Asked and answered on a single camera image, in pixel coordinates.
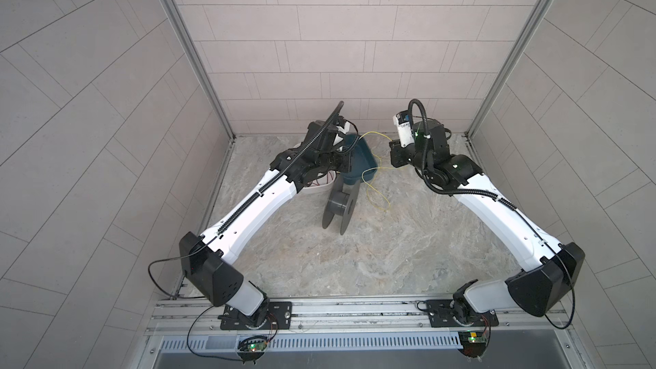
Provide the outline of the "dark grey cable spool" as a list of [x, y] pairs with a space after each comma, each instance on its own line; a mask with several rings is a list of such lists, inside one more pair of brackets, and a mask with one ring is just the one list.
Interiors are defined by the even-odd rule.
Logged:
[[345, 234], [352, 219], [360, 193], [360, 181], [345, 184], [343, 175], [338, 174], [322, 215], [322, 227], [327, 229], [336, 216], [341, 218], [339, 232]]

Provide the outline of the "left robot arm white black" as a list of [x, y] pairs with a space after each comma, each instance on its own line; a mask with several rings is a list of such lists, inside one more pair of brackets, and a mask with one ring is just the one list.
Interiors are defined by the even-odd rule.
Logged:
[[233, 263], [266, 221], [303, 188], [329, 172], [350, 171], [344, 142], [351, 123], [340, 114], [343, 106], [339, 102], [326, 120], [311, 122], [302, 143], [276, 155], [256, 187], [223, 219], [179, 242], [184, 277], [213, 306], [237, 310], [249, 327], [258, 328], [268, 318], [269, 298]]

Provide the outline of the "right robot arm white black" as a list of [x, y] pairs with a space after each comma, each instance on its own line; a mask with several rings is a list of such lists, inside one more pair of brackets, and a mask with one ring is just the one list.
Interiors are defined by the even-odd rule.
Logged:
[[451, 196], [471, 210], [520, 266], [510, 278], [472, 280], [454, 292], [450, 308], [455, 322], [472, 326], [478, 316], [510, 307], [544, 317], [565, 295], [576, 295], [585, 259], [577, 244], [562, 244], [545, 232], [494, 186], [473, 159], [452, 154], [448, 130], [428, 117], [420, 100], [411, 100], [394, 123], [399, 137], [389, 144], [392, 166], [413, 166], [430, 191]]

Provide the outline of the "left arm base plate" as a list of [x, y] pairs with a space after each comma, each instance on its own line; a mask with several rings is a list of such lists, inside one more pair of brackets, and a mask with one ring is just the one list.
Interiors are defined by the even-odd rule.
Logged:
[[272, 302], [268, 299], [252, 315], [225, 306], [224, 313], [220, 316], [220, 329], [222, 331], [288, 330], [291, 313], [291, 302]]

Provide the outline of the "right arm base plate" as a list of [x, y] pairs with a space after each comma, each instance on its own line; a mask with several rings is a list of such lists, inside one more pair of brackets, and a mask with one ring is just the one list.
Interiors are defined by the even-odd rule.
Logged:
[[492, 312], [477, 313], [466, 301], [432, 299], [418, 302], [417, 309], [428, 315], [430, 326], [437, 327], [496, 327], [499, 320]]

